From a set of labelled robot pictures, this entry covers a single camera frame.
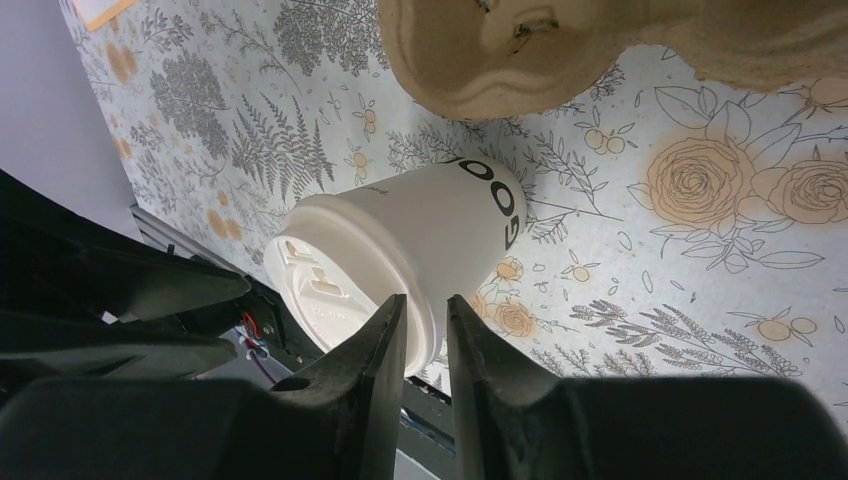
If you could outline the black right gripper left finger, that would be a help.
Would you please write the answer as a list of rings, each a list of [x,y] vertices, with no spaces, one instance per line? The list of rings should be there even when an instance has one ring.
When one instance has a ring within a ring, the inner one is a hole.
[[[1,412],[5,479],[390,479],[406,297],[269,390],[247,380],[40,381]]]

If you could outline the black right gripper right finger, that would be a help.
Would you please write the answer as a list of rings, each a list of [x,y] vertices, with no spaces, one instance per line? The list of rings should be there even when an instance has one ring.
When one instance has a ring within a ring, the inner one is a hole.
[[[847,443],[801,385],[560,378],[461,296],[447,343],[461,479],[843,479]]]

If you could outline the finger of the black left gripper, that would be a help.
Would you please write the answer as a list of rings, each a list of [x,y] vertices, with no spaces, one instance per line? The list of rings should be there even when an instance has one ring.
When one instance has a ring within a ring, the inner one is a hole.
[[[235,357],[216,336],[3,311],[1,402],[44,378],[186,379]]]
[[[237,299],[240,274],[156,250],[1,175],[1,307],[150,320]]]

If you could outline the single white paper cup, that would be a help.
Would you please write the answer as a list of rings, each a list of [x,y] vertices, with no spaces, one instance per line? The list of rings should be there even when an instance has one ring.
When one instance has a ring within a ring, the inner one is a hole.
[[[473,295],[526,228],[522,185],[487,157],[421,167],[336,198],[363,213],[366,232],[402,254],[439,319],[449,298]]]

